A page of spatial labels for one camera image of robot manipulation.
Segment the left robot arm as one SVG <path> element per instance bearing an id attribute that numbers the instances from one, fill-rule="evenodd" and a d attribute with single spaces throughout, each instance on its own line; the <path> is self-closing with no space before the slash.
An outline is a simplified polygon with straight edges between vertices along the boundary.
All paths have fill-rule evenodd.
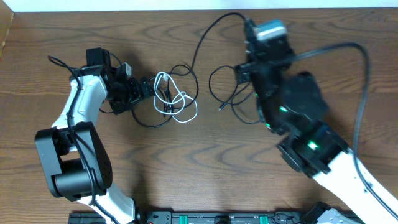
<path id="1" fill-rule="evenodd" d="M 48 59 L 70 73 L 70 94 L 61 115 L 35 135 L 35 145 L 50 193 L 96 211 L 106 223 L 146 223 L 135 201 L 113 182 L 113 168 L 96 124 L 108 101 L 118 115 L 152 97 L 147 78 L 136 79 L 127 63 L 112 66 L 113 54 L 101 47 L 86 51 L 86 65 L 70 67 Z"/>

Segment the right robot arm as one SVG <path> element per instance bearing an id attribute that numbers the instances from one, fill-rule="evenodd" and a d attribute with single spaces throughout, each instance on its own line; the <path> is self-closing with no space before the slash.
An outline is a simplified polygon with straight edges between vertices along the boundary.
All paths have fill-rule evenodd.
<path id="1" fill-rule="evenodd" d="M 236 79 L 252 84 L 260 118 L 270 132 L 282 136 L 277 147 L 285 162 L 336 195 L 363 222 L 396 223 L 397 199 L 359 159 L 359 132 L 371 76 L 367 50 L 355 42 L 343 42 L 296 54 L 279 20 L 258 25 L 245 19 L 244 35 L 246 62 L 235 67 Z M 325 122 L 329 106 L 310 72 L 284 77 L 294 62 L 343 48 L 358 50 L 364 65 L 352 144 Z"/>

